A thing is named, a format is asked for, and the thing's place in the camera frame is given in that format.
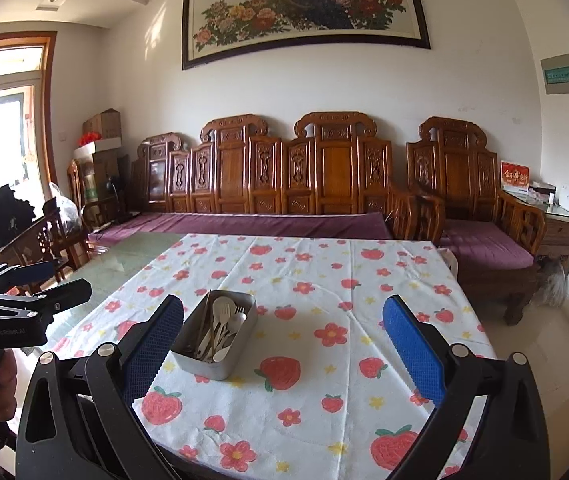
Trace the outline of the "cream plastic spoon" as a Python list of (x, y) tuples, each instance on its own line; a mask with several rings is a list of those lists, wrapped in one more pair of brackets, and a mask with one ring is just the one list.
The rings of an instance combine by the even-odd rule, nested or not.
[(234, 311), (236, 311), (236, 304), (228, 296), (219, 296), (213, 301), (211, 328), (200, 342), (198, 350), (196, 350), (196, 357), (199, 360), (204, 361), (213, 356), (213, 348), (220, 328), (234, 314)]

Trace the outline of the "dark wooden side chair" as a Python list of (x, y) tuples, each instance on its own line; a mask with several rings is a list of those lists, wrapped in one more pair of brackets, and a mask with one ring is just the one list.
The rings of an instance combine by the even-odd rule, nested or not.
[(53, 277), (60, 284), (65, 270), (77, 271), (90, 259), (87, 232), (83, 226), (67, 229), (62, 221), (59, 200), (52, 198), (42, 206), (41, 217), (0, 248), (0, 263), (28, 264), (50, 261)]

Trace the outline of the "rectangular metal tin tray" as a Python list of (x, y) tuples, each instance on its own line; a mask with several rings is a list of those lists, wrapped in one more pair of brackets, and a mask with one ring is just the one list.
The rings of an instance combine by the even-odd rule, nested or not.
[(221, 382), (240, 361), (256, 323), (252, 294), (209, 290), (182, 326), (172, 356), (184, 372)]

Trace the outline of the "stainless steel fork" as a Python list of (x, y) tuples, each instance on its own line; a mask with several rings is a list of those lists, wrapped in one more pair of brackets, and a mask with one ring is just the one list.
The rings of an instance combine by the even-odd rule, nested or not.
[(230, 316), (229, 320), (222, 324), (219, 334), (217, 336), (216, 342), (214, 344), (214, 351), (217, 352), (224, 345), (224, 341), (229, 337), (234, 338), (244, 321), (246, 320), (246, 314), (242, 307), (237, 307), (234, 314)]

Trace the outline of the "stacked cardboard boxes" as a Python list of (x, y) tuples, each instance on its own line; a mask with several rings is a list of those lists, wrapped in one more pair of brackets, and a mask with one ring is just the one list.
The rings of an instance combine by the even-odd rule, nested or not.
[(78, 208), (108, 196), (108, 183), (120, 177), (121, 147), (122, 122), (118, 110), (108, 108), (83, 123), (78, 148), (68, 165), (68, 180)]

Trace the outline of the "strawberry flower print tablecloth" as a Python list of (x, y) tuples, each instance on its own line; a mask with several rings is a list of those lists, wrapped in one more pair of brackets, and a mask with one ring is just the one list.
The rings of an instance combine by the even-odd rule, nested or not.
[(167, 295), (188, 312), (211, 290), (245, 292), (257, 322), (216, 382), (169, 356), (135, 409), (150, 436), (198, 466), (245, 479), (382, 479), (433, 405), (382, 327), (402, 297), (416, 318), (478, 356), (493, 348), (437, 250), (425, 242), (188, 234), (50, 339), (86, 356), (147, 320)]

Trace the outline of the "grey feather duster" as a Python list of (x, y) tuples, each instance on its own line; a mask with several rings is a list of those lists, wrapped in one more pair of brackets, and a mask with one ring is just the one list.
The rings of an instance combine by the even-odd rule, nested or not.
[(559, 308), (565, 302), (567, 293), (567, 274), (562, 261), (545, 259), (539, 269), (539, 287), (532, 301), (538, 306)]

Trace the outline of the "purple sofa cushion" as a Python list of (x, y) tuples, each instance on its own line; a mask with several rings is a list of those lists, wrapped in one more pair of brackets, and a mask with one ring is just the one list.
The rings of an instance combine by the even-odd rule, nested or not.
[(111, 247), (138, 233), (252, 235), (271, 237), (391, 240), (379, 212), (373, 214), (178, 214), (143, 212), (122, 224), (88, 234), (100, 247)]

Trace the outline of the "wooden side table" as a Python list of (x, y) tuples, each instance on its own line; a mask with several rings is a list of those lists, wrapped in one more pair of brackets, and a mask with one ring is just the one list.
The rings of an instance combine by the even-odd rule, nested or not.
[(569, 212), (560, 206), (539, 200), (535, 196), (513, 191), (501, 191), (509, 195), (517, 204), (537, 208), (545, 217), (545, 232), (534, 253), (540, 266), (546, 263), (560, 263), (565, 275), (569, 274)]

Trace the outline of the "red greeting card box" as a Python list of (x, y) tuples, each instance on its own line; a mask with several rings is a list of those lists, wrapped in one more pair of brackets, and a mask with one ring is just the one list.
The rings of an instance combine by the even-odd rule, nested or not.
[(527, 195), (530, 186), (530, 168), (528, 166), (507, 162), (499, 163), (501, 188), (508, 193)]

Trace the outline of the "carved wooden long sofa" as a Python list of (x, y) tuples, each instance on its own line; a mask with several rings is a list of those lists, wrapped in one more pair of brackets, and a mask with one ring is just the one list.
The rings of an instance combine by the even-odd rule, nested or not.
[(392, 145), (361, 112), (307, 113), (291, 140), (254, 114), (211, 120), (194, 148), (176, 133), (151, 136), (132, 162), (129, 196), (180, 214), (375, 214), (396, 240), (437, 243), (445, 224), (443, 200), (394, 184)]

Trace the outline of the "framed peacock flower painting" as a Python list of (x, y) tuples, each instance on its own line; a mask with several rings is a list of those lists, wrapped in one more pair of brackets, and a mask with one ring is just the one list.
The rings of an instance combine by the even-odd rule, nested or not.
[(184, 0), (184, 68), (304, 44), (429, 48), (420, 0)]

